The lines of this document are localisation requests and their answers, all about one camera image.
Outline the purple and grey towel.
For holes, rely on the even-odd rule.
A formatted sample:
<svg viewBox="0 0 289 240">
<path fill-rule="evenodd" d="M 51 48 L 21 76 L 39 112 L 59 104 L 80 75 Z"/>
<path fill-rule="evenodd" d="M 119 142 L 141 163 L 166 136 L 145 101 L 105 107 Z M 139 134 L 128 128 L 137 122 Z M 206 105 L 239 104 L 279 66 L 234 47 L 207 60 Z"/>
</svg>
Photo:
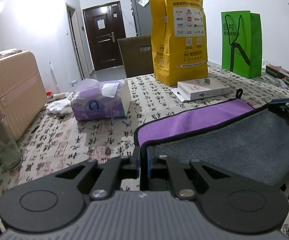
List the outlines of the purple and grey towel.
<svg viewBox="0 0 289 240">
<path fill-rule="evenodd" d="M 177 158 L 199 159 L 269 185 L 289 175 L 289 120 L 234 99 L 148 122 L 134 133 L 147 178 L 147 148 Z"/>
</svg>

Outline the calligraphy print tablecloth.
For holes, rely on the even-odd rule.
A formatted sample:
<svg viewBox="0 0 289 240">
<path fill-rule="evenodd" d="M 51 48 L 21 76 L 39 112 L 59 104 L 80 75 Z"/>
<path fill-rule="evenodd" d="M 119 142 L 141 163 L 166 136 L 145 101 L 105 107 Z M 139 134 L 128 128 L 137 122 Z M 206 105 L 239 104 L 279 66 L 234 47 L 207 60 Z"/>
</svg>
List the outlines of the calligraphy print tablecloth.
<svg viewBox="0 0 289 240">
<path fill-rule="evenodd" d="M 132 101 L 125 118 L 87 121 L 79 124 L 72 114 L 63 118 L 41 111 L 19 140 L 23 161 L 15 170 L 0 170 L 0 197 L 8 189 L 56 172 L 81 161 L 95 158 L 100 163 L 111 157 L 130 154 L 137 127 L 152 120 L 223 102 L 241 88 L 243 100 L 260 107 L 272 99 L 289 96 L 289 88 L 279 88 L 264 76 L 247 79 L 210 64 L 208 73 L 231 87 L 227 95 L 181 103 L 171 89 L 156 81 L 153 75 L 128 80 Z M 4 226 L 0 219 L 0 230 Z"/>
</svg>

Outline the clear drinking glass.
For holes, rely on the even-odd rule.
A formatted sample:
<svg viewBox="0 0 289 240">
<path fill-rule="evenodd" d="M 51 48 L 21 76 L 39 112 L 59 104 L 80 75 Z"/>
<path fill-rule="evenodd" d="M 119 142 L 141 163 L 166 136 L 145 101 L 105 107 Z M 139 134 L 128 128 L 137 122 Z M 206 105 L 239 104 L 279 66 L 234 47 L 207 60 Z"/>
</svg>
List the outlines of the clear drinking glass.
<svg viewBox="0 0 289 240">
<path fill-rule="evenodd" d="M 22 157 L 6 116 L 0 115 L 0 165 L 13 170 L 21 163 Z"/>
</svg>

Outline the green paper shopping bag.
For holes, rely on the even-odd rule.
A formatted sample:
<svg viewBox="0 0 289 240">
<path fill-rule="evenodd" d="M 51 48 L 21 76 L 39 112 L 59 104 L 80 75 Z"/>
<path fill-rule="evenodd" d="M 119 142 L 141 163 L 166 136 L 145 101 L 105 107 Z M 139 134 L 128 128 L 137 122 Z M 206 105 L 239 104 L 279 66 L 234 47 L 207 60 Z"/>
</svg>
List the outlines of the green paper shopping bag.
<svg viewBox="0 0 289 240">
<path fill-rule="evenodd" d="M 222 63 L 225 70 L 246 77 L 262 73 L 262 25 L 260 14 L 247 10 L 221 13 Z"/>
</svg>

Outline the crumpled white tissue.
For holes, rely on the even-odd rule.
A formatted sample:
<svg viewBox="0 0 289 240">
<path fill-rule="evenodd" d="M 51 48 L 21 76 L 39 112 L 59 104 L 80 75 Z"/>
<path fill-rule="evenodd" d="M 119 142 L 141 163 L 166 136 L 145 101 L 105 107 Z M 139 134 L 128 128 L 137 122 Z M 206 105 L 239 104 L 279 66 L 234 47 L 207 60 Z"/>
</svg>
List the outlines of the crumpled white tissue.
<svg viewBox="0 0 289 240">
<path fill-rule="evenodd" d="M 69 99 L 61 99 L 51 102 L 46 106 L 46 113 L 53 115 L 67 115 L 73 112 Z"/>
</svg>

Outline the white flat box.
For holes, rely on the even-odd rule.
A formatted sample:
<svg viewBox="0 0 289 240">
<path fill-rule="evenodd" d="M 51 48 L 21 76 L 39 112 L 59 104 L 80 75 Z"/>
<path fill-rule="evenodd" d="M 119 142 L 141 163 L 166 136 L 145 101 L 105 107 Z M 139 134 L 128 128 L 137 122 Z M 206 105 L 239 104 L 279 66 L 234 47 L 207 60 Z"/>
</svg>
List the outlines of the white flat box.
<svg viewBox="0 0 289 240">
<path fill-rule="evenodd" d="M 217 79 L 207 77 L 178 82 L 177 87 L 171 91 L 181 102 L 188 102 L 228 94 L 231 87 Z"/>
</svg>

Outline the purple tissue box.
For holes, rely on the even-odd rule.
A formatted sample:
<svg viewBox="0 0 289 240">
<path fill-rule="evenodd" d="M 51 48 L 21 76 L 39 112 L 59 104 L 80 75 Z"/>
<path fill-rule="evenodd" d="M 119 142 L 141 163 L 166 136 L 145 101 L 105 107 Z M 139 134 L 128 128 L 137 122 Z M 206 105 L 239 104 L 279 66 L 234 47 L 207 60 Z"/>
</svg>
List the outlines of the purple tissue box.
<svg viewBox="0 0 289 240">
<path fill-rule="evenodd" d="M 78 121 L 125 117 L 132 100 L 126 79 L 85 79 L 74 87 L 74 93 L 70 103 Z"/>
</svg>

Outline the beige hard suitcase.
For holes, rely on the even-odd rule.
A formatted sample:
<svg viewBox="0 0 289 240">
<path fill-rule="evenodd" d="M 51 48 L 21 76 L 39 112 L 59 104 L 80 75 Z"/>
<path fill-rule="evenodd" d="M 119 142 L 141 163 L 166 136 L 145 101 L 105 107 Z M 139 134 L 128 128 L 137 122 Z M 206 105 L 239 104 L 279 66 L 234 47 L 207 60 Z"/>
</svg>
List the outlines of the beige hard suitcase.
<svg viewBox="0 0 289 240">
<path fill-rule="evenodd" d="M 0 59 L 0 119 L 19 140 L 46 104 L 46 91 L 36 58 L 22 51 Z"/>
</svg>

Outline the yellow paper delivery bag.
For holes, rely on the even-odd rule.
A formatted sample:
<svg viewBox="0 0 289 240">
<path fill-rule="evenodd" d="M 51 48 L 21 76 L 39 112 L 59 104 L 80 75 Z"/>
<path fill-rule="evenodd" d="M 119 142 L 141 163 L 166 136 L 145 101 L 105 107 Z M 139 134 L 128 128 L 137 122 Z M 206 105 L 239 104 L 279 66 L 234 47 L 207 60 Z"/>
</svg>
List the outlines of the yellow paper delivery bag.
<svg viewBox="0 0 289 240">
<path fill-rule="evenodd" d="M 150 0 L 154 76 L 167 86 L 208 76 L 203 0 Z"/>
</svg>

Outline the grey refrigerator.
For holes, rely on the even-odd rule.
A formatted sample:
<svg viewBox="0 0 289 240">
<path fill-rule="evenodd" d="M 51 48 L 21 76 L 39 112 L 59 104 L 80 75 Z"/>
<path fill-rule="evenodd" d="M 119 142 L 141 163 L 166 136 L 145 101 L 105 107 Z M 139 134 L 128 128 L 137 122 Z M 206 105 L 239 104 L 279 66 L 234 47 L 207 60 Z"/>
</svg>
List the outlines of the grey refrigerator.
<svg viewBox="0 0 289 240">
<path fill-rule="evenodd" d="M 131 0 L 131 4 L 136 35 L 150 35 L 152 26 L 150 0 Z"/>
</svg>

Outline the dark brown entrance door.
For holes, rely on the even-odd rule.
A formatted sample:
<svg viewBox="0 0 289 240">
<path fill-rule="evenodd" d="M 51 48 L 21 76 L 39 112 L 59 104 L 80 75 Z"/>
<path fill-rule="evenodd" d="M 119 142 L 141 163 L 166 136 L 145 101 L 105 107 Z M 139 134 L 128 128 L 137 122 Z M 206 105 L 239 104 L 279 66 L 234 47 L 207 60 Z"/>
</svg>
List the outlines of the dark brown entrance door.
<svg viewBox="0 0 289 240">
<path fill-rule="evenodd" d="M 94 69 L 123 65 L 118 40 L 126 32 L 120 2 L 84 9 L 83 16 Z"/>
</svg>

